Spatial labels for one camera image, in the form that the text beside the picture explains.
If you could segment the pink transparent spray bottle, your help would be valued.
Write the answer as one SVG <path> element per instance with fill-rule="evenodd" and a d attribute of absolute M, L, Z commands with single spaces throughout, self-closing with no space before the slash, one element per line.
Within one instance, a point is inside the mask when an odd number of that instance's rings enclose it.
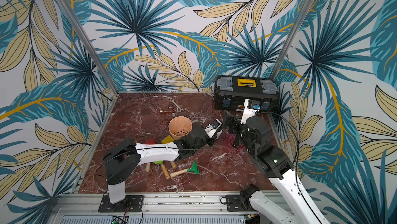
<path fill-rule="evenodd" d="M 225 143 L 227 146 L 237 149 L 240 145 L 240 135 L 226 133 Z"/>

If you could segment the yellow toy shovel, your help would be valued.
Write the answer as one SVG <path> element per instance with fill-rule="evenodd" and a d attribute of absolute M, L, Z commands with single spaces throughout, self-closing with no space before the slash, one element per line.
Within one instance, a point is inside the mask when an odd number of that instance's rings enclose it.
<path fill-rule="evenodd" d="M 173 139 L 172 136 L 167 136 L 166 138 L 164 138 L 164 139 L 161 141 L 162 144 L 168 144 L 168 143 L 171 143 L 171 142 L 174 142 L 174 139 Z"/>

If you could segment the red toy shovel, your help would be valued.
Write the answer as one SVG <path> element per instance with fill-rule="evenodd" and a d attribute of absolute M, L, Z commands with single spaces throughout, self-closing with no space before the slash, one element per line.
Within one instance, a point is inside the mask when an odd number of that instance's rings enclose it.
<path fill-rule="evenodd" d="M 150 140 L 146 140 L 145 141 L 145 145 L 155 145 L 156 144 L 156 140 L 155 139 L 150 139 Z"/>

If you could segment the bright green toy trowel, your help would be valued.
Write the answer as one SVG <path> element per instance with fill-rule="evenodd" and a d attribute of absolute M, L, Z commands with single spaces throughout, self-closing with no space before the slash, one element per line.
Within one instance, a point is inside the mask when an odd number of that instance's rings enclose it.
<path fill-rule="evenodd" d="M 154 164 L 160 166 L 160 168 L 161 168 L 166 180 L 169 180 L 171 178 L 170 174 L 168 173 L 168 170 L 167 170 L 166 166 L 163 163 L 163 161 L 157 161 L 157 162 L 154 162 Z"/>

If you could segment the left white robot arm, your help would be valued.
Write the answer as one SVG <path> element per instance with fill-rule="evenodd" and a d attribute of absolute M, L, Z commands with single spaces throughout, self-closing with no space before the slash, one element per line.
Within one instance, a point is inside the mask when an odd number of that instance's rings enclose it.
<path fill-rule="evenodd" d="M 189 134 L 165 144 L 142 144 L 125 139 L 103 158 L 109 202 L 117 204 L 125 200 L 125 181 L 137 166 L 187 159 L 202 147 L 212 146 L 221 133 L 220 127 L 209 125 L 207 128 L 195 126 Z"/>

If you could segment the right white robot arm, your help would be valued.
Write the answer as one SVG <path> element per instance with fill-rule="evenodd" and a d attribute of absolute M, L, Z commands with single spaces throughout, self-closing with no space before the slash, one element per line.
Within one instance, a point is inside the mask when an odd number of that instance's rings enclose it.
<path fill-rule="evenodd" d="M 277 188 L 288 204 L 286 211 L 256 186 L 250 185 L 240 192 L 245 208 L 253 209 L 274 224 L 327 224 L 329 221 L 314 203 L 286 153 L 271 142 L 271 128 L 266 121 L 253 112 L 243 117 L 225 112 L 223 128 L 236 136 L 238 143 L 246 148 L 253 163 Z"/>

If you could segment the terracotta plastic flower pot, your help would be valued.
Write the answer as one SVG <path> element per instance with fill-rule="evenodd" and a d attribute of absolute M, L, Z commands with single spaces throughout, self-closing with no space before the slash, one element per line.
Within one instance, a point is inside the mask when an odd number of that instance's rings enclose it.
<path fill-rule="evenodd" d="M 184 116 L 178 116 L 169 123 L 169 132 L 174 140 L 188 135 L 192 131 L 192 122 Z"/>

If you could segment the black toolbox yellow label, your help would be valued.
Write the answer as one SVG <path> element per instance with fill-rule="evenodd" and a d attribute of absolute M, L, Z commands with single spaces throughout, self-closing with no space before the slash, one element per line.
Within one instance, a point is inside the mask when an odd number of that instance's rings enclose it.
<path fill-rule="evenodd" d="M 259 102 L 261 111 L 271 111 L 278 104 L 279 91 L 268 79 L 221 75 L 215 82 L 217 110 L 243 111 L 246 99 Z"/>

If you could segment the green toy rake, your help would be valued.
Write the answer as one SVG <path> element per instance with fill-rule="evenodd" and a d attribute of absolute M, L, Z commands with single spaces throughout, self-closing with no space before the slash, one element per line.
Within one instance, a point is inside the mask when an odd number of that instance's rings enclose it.
<path fill-rule="evenodd" d="M 176 177 L 178 175 L 181 175 L 181 174 L 184 174 L 184 173 L 188 173 L 188 172 L 191 172 L 191 173 L 194 173 L 194 174 L 200 174 L 200 171 L 197 168 L 196 161 L 193 162 L 193 164 L 192 164 L 192 166 L 190 168 L 187 168 L 187 169 L 184 169 L 184 170 L 180 170 L 180 171 L 177 171 L 177 172 L 172 172 L 170 174 L 170 177 L 173 178 L 173 177 Z"/>

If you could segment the silver open-end wrench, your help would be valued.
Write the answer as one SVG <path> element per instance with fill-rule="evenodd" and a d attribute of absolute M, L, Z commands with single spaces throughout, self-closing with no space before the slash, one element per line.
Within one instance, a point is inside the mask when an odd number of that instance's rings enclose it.
<path fill-rule="evenodd" d="M 170 102 L 176 107 L 176 109 L 179 112 L 183 112 L 184 111 L 173 99 L 171 99 Z"/>

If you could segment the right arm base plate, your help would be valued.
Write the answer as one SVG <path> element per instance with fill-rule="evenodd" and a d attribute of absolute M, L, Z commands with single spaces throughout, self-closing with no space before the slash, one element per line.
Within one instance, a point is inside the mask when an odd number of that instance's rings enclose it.
<path fill-rule="evenodd" d="M 250 198 L 243 195 L 226 195 L 226 206 L 228 212 L 257 212 L 251 203 Z"/>

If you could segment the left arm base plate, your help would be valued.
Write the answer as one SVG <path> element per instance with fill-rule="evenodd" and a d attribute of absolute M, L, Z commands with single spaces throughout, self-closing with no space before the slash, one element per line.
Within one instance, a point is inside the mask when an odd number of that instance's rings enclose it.
<path fill-rule="evenodd" d="M 98 212 L 99 213 L 138 213 L 142 210 L 143 195 L 127 195 L 124 200 L 112 204 L 108 195 L 102 196 Z"/>

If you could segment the aluminium left corner post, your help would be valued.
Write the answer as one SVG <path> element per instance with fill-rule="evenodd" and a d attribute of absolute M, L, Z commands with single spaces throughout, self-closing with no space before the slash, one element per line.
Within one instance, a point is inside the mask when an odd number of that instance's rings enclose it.
<path fill-rule="evenodd" d="M 83 26 L 81 25 L 77 15 L 72 9 L 71 5 L 68 3 L 68 0 L 56 0 L 59 4 L 61 10 L 64 12 L 65 16 L 69 20 L 71 27 L 75 30 L 76 35 L 79 37 L 81 43 L 86 48 L 87 52 L 91 56 L 94 63 L 97 65 L 98 70 L 102 74 L 106 84 L 112 90 L 115 95 L 119 94 L 117 87 L 115 86 L 112 78 L 109 76 L 104 64 L 102 63 L 97 51 L 95 50 L 92 42 L 89 39 L 89 36 L 86 34 Z"/>

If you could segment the aluminium corner post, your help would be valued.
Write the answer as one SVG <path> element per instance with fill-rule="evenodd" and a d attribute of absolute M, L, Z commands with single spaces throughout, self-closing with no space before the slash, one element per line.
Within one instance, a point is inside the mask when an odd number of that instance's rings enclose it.
<path fill-rule="evenodd" d="M 311 5 L 313 4 L 315 0 L 304 0 L 302 8 L 300 9 L 300 12 L 297 14 L 296 19 L 294 20 L 294 23 L 288 33 L 288 36 L 283 44 L 282 49 L 280 50 L 280 53 L 274 63 L 274 66 L 272 68 L 271 74 L 269 76 L 269 79 L 272 81 L 275 81 L 277 78 L 277 74 L 283 64 L 284 59 L 286 58 L 287 52 L 289 48 L 291 47 L 291 44 L 293 42 L 293 39 L 295 38 L 296 34 L 299 32 L 299 29 L 301 25 L 303 24 L 306 15 L 308 14 Z"/>
<path fill-rule="evenodd" d="M 76 35 L 79 37 L 81 43 L 86 48 L 87 52 L 91 56 L 94 63 L 97 65 L 98 70 L 102 74 L 106 84 L 112 90 L 115 95 L 119 94 L 117 87 L 115 86 L 112 78 L 109 76 L 104 64 L 102 63 L 97 51 L 95 50 L 92 42 L 89 39 L 89 36 L 86 34 L 83 26 L 81 25 L 77 15 L 72 9 L 71 5 L 68 3 L 68 0 L 56 0 L 59 4 L 61 10 L 64 12 L 65 16 L 69 20 L 71 27 L 75 30 Z"/>

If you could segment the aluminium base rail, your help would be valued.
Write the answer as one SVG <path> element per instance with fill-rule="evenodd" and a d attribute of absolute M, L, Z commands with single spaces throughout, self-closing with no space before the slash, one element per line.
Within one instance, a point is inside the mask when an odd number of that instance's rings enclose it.
<path fill-rule="evenodd" d="M 291 212 L 277 191 L 264 191 L 271 201 Z M 228 212 L 226 195 L 238 192 L 138 193 L 143 195 L 138 213 L 99 213 L 102 194 L 60 197 L 49 224 L 273 224 L 259 212 Z"/>

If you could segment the aluminium right corner post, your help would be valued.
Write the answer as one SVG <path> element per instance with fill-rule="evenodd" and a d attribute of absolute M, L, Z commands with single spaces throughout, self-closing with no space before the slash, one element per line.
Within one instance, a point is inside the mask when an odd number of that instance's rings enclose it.
<path fill-rule="evenodd" d="M 269 79 L 272 81 L 275 81 L 277 78 L 277 74 L 283 64 L 284 59 L 286 58 L 287 52 L 289 48 L 291 47 L 291 44 L 293 42 L 293 39 L 295 38 L 296 34 L 299 32 L 299 29 L 301 25 L 303 24 L 306 15 L 308 14 L 311 5 L 313 4 L 315 0 L 304 0 L 302 8 L 300 9 L 300 12 L 297 14 L 296 19 L 294 20 L 294 23 L 288 33 L 288 36 L 283 44 L 282 49 L 280 50 L 280 53 L 274 63 L 274 66 L 272 68 L 271 74 L 269 76 Z"/>

